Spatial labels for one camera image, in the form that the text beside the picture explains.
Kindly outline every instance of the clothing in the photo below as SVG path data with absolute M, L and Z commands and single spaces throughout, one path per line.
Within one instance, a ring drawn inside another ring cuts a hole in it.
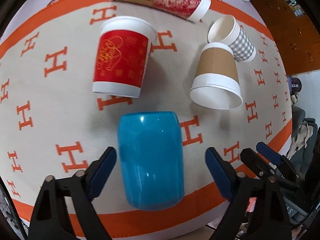
M 300 125 L 297 135 L 291 138 L 290 150 L 287 153 L 287 158 L 291 157 L 300 150 L 303 146 L 307 147 L 307 141 L 313 134 L 313 127 L 308 125 L 306 121 L 303 121 Z

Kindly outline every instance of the cloth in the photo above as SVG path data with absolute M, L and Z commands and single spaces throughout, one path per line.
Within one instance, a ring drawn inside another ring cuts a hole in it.
M 297 135 L 291 139 L 290 150 L 288 152 L 287 158 L 291 157 L 300 150 L 303 146 L 307 147 L 307 141 L 313 134 L 313 127 L 308 125 L 306 121 L 303 121 Z
M 210 9 L 202 22 L 193 24 L 134 4 L 61 0 L 35 14 L 4 41 L 0 46 L 4 87 L 0 175 L 22 218 L 30 220 L 47 175 L 69 177 L 98 159 L 106 147 L 118 151 L 121 115 L 145 111 L 174 111 L 178 116 L 186 196 L 167 210 L 136 210 L 127 202 L 118 161 L 101 195 L 92 202 L 110 236 L 170 239 L 223 215 L 228 203 L 213 184 L 205 151 L 214 146 L 234 168 L 245 169 L 239 156 L 242 149 L 254 149 L 260 141 L 277 151 L 283 147 L 291 137 L 292 111 L 286 100 L 289 88 L 283 63 L 268 29 L 227 3 L 212 0 L 212 4 L 217 11 Z M 257 49 L 251 62 L 236 62 L 243 104 L 229 111 L 198 106 L 189 97 L 208 30 L 226 14 L 235 16 Z M 92 92 L 100 26 L 113 15 L 142 18 L 158 31 L 139 98 Z M 72 200 L 66 202 L 76 221 Z M 74 224 L 75 233 L 84 237 L 78 225 Z

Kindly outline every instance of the white wall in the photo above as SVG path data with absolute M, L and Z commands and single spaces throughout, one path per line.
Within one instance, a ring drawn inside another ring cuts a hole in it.
M 320 126 L 320 71 L 296 75 L 301 80 L 302 89 L 295 104 L 306 111 L 306 117 L 315 118 Z

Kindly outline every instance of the brown paper cup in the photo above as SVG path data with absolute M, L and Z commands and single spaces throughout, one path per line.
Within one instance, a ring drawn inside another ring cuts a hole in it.
M 190 98 L 200 106 L 220 110 L 242 104 L 236 63 L 229 46 L 219 42 L 204 46 Z

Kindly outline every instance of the kraft paper sleeve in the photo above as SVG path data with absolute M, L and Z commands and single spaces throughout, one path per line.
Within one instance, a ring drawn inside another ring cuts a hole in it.
M 228 76 L 239 83 L 236 62 L 233 55 L 221 48 L 209 48 L 202 52 L 196 76 L 205 73 Z

